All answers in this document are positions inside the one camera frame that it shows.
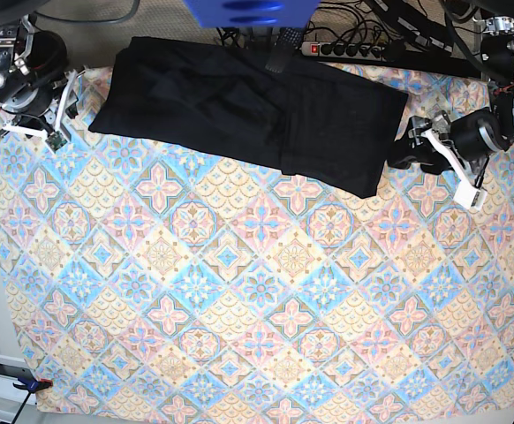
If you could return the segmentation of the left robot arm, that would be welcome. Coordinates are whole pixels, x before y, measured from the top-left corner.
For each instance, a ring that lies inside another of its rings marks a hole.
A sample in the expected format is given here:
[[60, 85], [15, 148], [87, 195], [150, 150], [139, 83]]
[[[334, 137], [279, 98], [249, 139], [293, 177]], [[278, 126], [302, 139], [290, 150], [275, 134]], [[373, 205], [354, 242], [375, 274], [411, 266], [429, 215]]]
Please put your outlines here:
[[[438, 139], [475, 177], [483, 177], [491, 155], [514, 144], [514, 1], [443, 1], [445, 24], [469, 63], [488, 78], [490, 106], [452, 121]], [[457, 33], [479, 14], [483, 26], [480, 53], [475, 56]]]

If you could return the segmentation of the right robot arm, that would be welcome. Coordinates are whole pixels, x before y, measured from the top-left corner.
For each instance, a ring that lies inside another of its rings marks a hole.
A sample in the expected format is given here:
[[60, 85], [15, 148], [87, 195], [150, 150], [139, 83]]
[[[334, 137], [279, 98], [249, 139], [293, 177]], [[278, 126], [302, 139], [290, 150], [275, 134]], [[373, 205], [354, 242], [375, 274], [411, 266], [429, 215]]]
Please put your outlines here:
[[0, 25], [0, 112], [12, 126], [54, 133], [78, 116], [79, 73], [68, 70], [64, 40], [34, 23], [26, 15]]

